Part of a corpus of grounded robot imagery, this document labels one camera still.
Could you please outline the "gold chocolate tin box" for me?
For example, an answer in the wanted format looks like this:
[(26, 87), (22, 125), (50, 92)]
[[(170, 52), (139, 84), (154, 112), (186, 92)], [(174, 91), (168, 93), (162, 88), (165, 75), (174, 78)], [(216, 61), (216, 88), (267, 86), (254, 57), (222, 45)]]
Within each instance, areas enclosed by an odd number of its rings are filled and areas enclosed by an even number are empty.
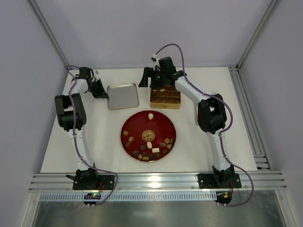
[(150, 108), (179, 109), (181, 106), (181, 93), (171, 86), (164, 86), (162, 88), (151, 88)]

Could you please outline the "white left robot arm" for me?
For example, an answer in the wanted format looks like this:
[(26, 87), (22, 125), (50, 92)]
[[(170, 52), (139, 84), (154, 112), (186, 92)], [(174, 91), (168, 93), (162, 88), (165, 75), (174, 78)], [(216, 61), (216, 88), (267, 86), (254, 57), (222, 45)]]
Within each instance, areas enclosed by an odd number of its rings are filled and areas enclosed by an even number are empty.
[(59, 126), (70, 136), (76, 152), (76, 173), (74, 176), (66, 175), (73, 180), (73, 190), (102, 190), (103, 182), (83, 135), (87, 116), (82, 96), (87, 92), (95, 99), (109, 99), (101, 80), (95, 77), (93, 69), (80, 67), (79, 73), (72, 75), (68, 94), (58, 95), (54, 101)]

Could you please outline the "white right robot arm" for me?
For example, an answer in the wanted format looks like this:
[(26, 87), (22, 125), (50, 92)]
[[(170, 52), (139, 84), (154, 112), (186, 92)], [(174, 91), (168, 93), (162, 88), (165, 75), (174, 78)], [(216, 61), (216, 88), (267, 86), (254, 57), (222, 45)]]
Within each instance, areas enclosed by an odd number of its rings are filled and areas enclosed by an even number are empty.
[(230, 186), (235, 176), (235, 170), (225, 151), (224, 128), (227, 115), (222, 96), (207, 94), (200, 89), (189, 80), (184, 71), (176, 69), (170, 57), (159, 58), (154, 55), (151, 59), (154, 66), (144, 68), (139, 87), (150, 86), (152, 89), (162, 89), (170, 86), (195, 104), (197, 124), (207, 134), (213, 156), (213, 174), (206, 176), (202, 183), (209, 180), (210, 185), (214, 185), (216, 188)]

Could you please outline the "silver tin lid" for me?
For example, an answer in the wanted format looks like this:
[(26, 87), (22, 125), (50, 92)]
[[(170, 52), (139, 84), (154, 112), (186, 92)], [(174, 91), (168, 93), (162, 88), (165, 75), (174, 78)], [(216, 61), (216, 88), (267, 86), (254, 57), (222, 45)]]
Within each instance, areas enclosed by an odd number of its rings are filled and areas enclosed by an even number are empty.
[(120, 110), (139, 106), (139, 97), (135, 83), (109, 85), (107, 87), (108, 108)]

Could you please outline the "white cone chocolate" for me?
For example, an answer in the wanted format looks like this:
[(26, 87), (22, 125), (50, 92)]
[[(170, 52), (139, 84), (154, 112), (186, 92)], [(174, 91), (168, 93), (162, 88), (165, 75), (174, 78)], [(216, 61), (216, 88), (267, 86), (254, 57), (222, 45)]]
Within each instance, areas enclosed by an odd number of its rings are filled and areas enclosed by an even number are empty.
[(153, 118), (153, 114), (152, 113), (148, 114), (148, 118), (151, 120)]

